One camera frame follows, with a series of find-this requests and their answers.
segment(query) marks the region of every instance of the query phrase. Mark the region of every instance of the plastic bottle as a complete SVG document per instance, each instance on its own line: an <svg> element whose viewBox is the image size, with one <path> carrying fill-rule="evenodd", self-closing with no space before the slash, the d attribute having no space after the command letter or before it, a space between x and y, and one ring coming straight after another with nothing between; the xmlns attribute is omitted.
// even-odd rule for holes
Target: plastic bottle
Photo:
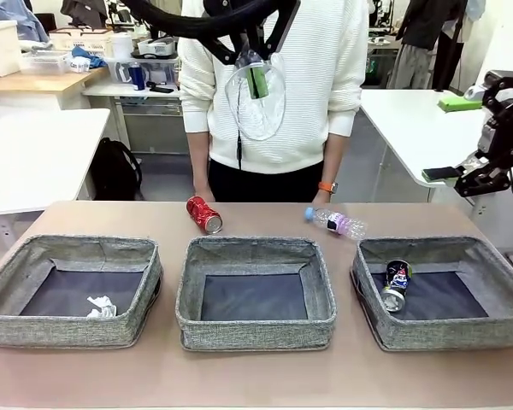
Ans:
<svg viewBox="0 0 513 410"><path fill-rule="evenodd" d="M367 231L367 224L361 220L354 220L344 214L324 208L307 208L304 217L309 222L314 222L329 231L357 241L363 239Z"/></svg>

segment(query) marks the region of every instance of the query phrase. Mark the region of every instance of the gray fabric basket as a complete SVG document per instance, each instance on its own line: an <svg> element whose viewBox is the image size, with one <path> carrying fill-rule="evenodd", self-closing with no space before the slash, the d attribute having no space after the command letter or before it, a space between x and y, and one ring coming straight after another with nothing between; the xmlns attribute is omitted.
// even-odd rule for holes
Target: gray fabric basket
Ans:
<svg viewBox="0 0 513 410"><path fill-rule="evenodd" d="M380 298L383 282L376 275L395 259L409 262L414 274L403 311L388 313ZM374 336L385 350L513 346L513 268L480 239L364 240L357 246L351 274Z"/></svg>
<svg viewBox="0 0 513 410"><path fill-rule="evenodd" d="M161 275L149 239L30 237L0 266L0 346L128 347L142 331ZM97 307L86 298L103 295L118 307L116 317L87 318Z"/></svg>
<svg viewBox="0 0 513 410"><path fill-rule="evenodd" d="M316 243L285 237L200 237L186 251L175 313L188 350L316 350L330 343L336 305ZM215 314L228 319L210 318Z"/></svg>

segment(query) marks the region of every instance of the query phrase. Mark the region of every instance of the white sweater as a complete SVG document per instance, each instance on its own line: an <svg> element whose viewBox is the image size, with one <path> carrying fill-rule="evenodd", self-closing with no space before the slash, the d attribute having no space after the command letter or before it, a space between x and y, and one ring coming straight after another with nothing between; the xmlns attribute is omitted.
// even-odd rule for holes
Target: white sweater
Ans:
<svg viewBox="0 0 513 410"><path fill-rule="evenodd" d="M202 0L184 0L183 15L201 17ZM277 13L264 25L267 38ZM328 133L348 137L361 104L365 77L367 0L302 0L280 54L285 65L286 112L277 133L265 141L241 134L242 169L289 173L323 160ZM221 41L230 49L228 38ZM209 156L238 167L238 127L224 86L233 66L223 66L199 42L179 41L180 99L186 132L211 135Z"/></svg>

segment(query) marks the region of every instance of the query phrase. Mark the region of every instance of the black backpack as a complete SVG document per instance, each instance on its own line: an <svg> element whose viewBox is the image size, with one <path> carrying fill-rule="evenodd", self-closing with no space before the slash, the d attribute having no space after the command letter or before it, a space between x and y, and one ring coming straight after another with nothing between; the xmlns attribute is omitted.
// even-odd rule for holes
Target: black backpack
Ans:
<svg viewBox="0 0 513 410"><path fill-rule="evenodd" d="M133 153L120 141L103 138L90 167L96 201L133 201L143 174Z"/></svg>

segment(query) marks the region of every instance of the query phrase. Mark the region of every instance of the black soda can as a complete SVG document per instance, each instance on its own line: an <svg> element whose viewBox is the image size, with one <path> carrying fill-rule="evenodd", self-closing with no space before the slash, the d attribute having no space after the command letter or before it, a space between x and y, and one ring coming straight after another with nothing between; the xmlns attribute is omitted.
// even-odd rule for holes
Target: black soda can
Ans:
<svg viewBox="0 0 513 410"><path fill-rule="evenodd" d="M388 312L399 312L404 308L405 294L412 279L412 266L402 260L391 261L386 267L386 282L380 293Z"/></svg>

